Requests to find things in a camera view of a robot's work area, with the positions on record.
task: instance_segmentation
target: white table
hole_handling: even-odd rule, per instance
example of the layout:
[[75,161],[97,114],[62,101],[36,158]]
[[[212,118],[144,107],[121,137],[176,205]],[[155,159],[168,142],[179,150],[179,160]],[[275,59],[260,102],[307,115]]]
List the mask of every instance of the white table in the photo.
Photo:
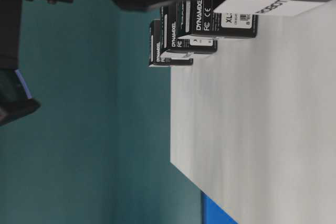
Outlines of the white table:
[[238,223],[336,223],[336,2],[172,68],[171,162]]

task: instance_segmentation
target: teal wall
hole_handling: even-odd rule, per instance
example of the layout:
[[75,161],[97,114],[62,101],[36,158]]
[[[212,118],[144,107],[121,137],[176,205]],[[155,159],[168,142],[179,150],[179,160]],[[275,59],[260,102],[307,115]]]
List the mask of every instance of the teal wall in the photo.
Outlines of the teal wall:
[[24,2],[20,68],[42,107],[0,128],[0,223],[201,223],[169,162],[170,71],[147,67],[158,17]]

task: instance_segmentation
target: ce mark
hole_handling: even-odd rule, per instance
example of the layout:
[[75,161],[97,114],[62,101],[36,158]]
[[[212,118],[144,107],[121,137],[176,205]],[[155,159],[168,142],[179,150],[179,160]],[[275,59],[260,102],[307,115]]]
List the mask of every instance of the ce mark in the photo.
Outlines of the ce mark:
[[211,16],[211,8],[204,8],[204,11],[205,11],[205,13],[204,13],[204,16],[205,17],[210,17]]

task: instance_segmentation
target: barcode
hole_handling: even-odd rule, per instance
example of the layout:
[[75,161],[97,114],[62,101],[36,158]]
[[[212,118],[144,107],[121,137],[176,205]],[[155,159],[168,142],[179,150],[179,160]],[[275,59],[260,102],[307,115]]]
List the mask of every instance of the barcode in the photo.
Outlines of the barcode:
[[250,14],[241,14],[239,16],[240,21],[249,21],[251,19],[251,15]]

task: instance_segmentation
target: blue object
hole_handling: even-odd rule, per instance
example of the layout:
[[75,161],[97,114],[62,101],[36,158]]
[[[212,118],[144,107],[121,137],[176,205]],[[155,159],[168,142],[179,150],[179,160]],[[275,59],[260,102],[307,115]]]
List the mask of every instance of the blue object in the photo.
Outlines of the blue object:
[[202,201],[203,224],[237,224],[233,218],[205,194],[202,194]]

